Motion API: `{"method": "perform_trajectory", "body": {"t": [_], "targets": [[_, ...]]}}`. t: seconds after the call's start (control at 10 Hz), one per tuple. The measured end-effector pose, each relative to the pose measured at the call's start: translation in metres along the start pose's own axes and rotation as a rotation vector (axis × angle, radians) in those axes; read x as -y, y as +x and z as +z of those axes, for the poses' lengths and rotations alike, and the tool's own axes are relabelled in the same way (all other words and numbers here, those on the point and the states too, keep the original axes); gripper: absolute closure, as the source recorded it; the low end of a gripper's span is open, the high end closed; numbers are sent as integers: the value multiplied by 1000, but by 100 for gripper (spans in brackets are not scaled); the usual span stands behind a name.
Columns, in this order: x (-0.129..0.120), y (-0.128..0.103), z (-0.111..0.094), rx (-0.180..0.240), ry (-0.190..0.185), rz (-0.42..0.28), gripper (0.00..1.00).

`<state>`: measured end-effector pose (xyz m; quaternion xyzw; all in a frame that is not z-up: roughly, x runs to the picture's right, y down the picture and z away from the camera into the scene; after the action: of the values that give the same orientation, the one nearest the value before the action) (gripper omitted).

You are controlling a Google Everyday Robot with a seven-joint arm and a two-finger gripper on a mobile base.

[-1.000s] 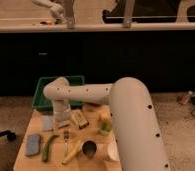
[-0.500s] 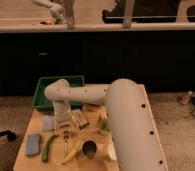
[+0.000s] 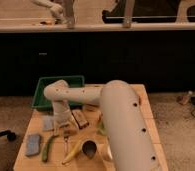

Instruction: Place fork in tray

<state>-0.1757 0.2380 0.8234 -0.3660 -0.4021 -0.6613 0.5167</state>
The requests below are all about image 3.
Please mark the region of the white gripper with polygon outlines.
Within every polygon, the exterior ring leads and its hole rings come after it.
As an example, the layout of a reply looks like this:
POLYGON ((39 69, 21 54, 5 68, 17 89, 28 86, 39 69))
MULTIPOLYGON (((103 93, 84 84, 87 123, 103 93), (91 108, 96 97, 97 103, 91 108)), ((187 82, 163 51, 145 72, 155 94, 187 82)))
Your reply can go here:
POLYGON ((54 119, 54 134, 61 135, 66 131, 78 130, 78 125, 70 111, 62 112, 61 114, 55 113, 54 119))

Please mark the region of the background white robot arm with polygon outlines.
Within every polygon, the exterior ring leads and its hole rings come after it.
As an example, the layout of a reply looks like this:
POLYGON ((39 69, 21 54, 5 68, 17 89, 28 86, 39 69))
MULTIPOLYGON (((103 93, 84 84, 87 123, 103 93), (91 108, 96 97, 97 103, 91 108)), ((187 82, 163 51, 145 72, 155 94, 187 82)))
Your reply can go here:
POLYGON ((63 16, 63 7, 52 0, 30 0, 32 3, 47 8, 52 17, 55 19, 56 24, 63 24, 65 22, 63 16))

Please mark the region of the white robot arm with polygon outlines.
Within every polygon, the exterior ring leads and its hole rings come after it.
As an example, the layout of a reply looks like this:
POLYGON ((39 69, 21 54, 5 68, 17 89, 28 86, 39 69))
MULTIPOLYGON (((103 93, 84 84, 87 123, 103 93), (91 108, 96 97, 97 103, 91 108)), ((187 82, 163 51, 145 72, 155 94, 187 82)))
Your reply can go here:
POLYGON ((63 80, 44 89, 55 115, 69 115, 57 106, 64 100, 100 107, 116 171, 162 171, 150 134, 141 114, 136 91, 121 80, 102 87, 69 88, 63 80))

